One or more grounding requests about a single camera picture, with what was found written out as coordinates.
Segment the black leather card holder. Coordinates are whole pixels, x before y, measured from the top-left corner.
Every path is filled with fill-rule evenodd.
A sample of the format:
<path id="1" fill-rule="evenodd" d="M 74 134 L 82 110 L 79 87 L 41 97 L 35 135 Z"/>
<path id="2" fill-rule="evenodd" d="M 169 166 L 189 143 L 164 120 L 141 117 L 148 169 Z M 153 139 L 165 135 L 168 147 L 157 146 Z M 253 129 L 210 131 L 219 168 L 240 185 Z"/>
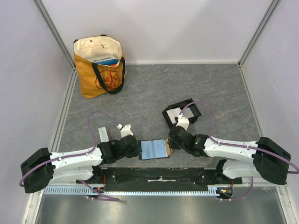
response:
<path id="1" fill-rule="evenodd" d="M 140 160 L 169 158 L 169 156 L 166 156 L 165 140 L 166 139 L 139 141 L 139 146 L 142 150 Z"/>

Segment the gold credit card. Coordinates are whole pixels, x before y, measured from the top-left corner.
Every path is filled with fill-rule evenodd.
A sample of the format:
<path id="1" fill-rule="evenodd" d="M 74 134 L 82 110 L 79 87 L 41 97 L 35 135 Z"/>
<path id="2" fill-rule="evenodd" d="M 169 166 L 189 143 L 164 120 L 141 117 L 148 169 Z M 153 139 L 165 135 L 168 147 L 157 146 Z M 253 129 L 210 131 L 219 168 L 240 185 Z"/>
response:
<path id="1" fill-rule="evenodd" d="M 166 139 L 165 140 L 165 151 L 166 151 L 166 156 L 170 156 L 170 154 L 172 153 L 172 149 L 170 147 L 170 144 L 169 144 L 169 139 Z"/>

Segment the black plastic card bin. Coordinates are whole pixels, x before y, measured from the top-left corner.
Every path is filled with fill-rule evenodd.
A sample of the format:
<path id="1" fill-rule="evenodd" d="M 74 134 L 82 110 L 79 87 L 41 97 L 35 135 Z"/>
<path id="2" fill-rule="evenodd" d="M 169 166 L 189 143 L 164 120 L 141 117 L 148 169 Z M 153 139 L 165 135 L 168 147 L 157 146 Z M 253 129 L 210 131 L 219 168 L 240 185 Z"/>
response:
<path id="1" fill-rule="evenodd" d="M 181 110 L 185 110 L 187 107 L 190 107 L 191 111 L 194 114 L 194 117 L 189 119 L 189 122 L 191 124 L 194 124 L 197 121 L 198 117 L 201 116 L 201 113 L 200 113 L 198 107 L 193 102 L 194 102 L 194 100 L 192 98 L 189 98 L 187 100 L 183 100 L 178 103 L 171 104 L 170 106 L 166 107 L 166 109 L 163 110 L 162 115 L 170 129 L 172 129 L 176 125 L 176 123 L 175 124 L 171 123 L 170 118 L 168 117 L 168 115 L 166 113 L 166 111 L 169 109 L 179 107 Z"/>

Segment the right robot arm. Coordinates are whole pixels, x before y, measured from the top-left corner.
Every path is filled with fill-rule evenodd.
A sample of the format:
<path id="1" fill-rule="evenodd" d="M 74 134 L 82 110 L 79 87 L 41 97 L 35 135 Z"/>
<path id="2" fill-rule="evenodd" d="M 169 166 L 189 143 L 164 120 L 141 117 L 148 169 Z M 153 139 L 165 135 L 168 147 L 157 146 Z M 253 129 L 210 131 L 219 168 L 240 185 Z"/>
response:
<path id="1" fill-rule="evenodd" d="M 195 157 L 221 157 L 214 171 L 218 183 L 239 177 L 261 177 L 276 185 L 285 185 L 291 155 L 267 137 L 239 142 L 192 135 L 180 126 L 173 127 L 169 139 Z"/>

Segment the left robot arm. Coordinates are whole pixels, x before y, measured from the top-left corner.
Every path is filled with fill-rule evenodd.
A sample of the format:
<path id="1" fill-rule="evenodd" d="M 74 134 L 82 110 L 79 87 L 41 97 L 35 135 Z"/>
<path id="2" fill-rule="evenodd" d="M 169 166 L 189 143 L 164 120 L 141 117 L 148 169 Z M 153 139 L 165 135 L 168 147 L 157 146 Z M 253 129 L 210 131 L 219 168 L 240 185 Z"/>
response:
<path id="1" fill-rule="evenodd" d="M 115 163 L 124 157 L 137 157 L 141 151 L 132 135 L 73 152 L 57 153 L 40 148 L 21 164 L 19 185 L 25 193 L 31 194 L 57 183 L 80 180 L 99 183 L 103 177 L 101 165 Z"/>

